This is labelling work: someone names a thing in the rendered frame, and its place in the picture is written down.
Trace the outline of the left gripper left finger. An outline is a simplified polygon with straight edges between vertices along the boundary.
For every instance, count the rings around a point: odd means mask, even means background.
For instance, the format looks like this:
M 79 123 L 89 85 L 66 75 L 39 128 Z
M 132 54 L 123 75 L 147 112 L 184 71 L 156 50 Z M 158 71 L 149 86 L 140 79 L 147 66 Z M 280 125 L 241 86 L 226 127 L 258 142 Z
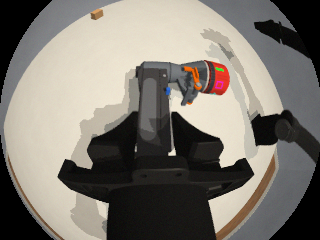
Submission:
M 92 137 L 87 148 L 93 173 L 132 171 L 137 139 L 137 115 L 131 115 L 103 135 Z

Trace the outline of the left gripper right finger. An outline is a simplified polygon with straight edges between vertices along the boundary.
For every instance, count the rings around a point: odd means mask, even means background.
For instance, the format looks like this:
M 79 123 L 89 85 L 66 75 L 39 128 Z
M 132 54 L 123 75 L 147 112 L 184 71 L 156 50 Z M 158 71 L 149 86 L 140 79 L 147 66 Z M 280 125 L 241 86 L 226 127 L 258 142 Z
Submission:
M 176 156 L 185 157 L 189 169 L 220 171 L 219 157 L 224 149 L 220 137 L 193 127 L 180 113 L 172 112 L 171 119 Z

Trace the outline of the grey hose nozzle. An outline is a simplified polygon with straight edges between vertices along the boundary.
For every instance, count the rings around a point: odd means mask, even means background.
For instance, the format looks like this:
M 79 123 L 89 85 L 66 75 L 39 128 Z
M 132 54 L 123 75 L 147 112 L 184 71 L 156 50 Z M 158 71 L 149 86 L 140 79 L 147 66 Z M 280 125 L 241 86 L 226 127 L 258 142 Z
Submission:
M 136 77 L 140 99 L 135 157 L 168 156 L 175 148 L 168 83 L 179 85 L 183 95 L 181 105 L 192 104 L 199 91 L 224 95 L 229 85 L 227 67 L 208 60 L 185 64 L 143 61 L 136 65 Z

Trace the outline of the small tan cube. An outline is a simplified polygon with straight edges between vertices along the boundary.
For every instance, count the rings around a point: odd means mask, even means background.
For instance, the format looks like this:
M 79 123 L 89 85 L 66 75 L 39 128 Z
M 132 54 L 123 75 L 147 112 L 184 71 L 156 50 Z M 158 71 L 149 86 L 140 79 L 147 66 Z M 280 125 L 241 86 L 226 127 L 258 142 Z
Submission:
M 91 12 L 91 17 L 93 20 L 100 19 L 100 17 L 103 16 L 103 9 L 96 9 L 96 11 Z

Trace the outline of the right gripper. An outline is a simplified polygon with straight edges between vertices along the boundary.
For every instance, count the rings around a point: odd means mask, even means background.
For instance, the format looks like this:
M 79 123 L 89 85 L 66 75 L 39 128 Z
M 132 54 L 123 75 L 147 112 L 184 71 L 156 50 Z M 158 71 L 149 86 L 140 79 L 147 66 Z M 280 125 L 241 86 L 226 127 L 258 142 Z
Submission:
M 275 39 L 279 44 L 281 39 L 281 43 L 283 43 L 284 45 L 288 45 L 288 47 L 296 49 L 297 51 L 295 31 L 292 31 L 292 29 L 289 29 L 287 27 L 283 27 L 280 21 L 279 24 L 275 23 L 275 21 L 273 20 L 256 21 L 255 28 L 259 29 L 259 31 L 261 31 L 261 33 L 264 33 L 264 35 L 267 35 L 269 37 L 273 36 L 272 39 Z M 283 31 L 283 35 L 281 35 L 281 31 Z

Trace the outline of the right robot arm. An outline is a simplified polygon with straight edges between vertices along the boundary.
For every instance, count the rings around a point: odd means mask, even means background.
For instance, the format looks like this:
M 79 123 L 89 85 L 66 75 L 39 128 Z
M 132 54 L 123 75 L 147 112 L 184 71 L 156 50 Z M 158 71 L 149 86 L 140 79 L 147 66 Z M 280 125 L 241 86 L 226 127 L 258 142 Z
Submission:
M 295 32 L 295 35 L 297 51 L 311 59 L 299 33 Z M 277 140 L 284 140 L 287 143 L 295 141 L 317 164 L 320 153 L 319 141 L 303 125 L 300 125 L 299 121 L 291 113 L 291 111 L 288 112 L 288 109 L 284 109 L 283 115 L 275 113 L 275 115 L 260 116 L 259 113 L 251 121 L 256 147 L 257 145 L 273 145 L 277 143 Z

